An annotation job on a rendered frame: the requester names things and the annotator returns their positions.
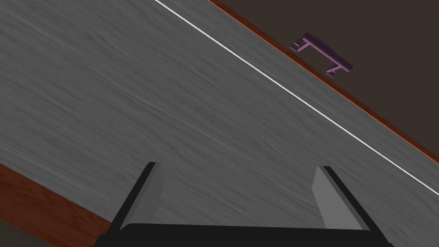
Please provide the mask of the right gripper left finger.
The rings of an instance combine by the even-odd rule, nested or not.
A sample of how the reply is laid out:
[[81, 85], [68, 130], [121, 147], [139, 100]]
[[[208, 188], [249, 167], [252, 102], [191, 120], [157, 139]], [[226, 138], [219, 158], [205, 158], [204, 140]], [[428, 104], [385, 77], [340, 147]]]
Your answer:
[[163, 191], [163, 172], [159, 162], [149, 162], [134, 183], [109, 231], [116, 232], [132, 223], [151, 223]]

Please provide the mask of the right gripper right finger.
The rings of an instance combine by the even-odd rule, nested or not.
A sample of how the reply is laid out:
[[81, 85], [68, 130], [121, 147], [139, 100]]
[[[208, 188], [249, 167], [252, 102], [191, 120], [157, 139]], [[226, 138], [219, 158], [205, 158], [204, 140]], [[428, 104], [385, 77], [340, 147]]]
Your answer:
[[331, 167], [317, 167], [312, 192], [327, 229], [372, 229], [370, 217]]

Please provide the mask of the dark brown cupboard front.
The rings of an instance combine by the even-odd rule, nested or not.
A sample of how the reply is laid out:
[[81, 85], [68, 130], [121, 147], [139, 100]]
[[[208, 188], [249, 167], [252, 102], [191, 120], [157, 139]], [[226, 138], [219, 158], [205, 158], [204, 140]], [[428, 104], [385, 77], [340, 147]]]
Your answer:
[[[439, 0], [210, 0], [439, 163]], [[353, 69], [308, 46], [324, 41]]]

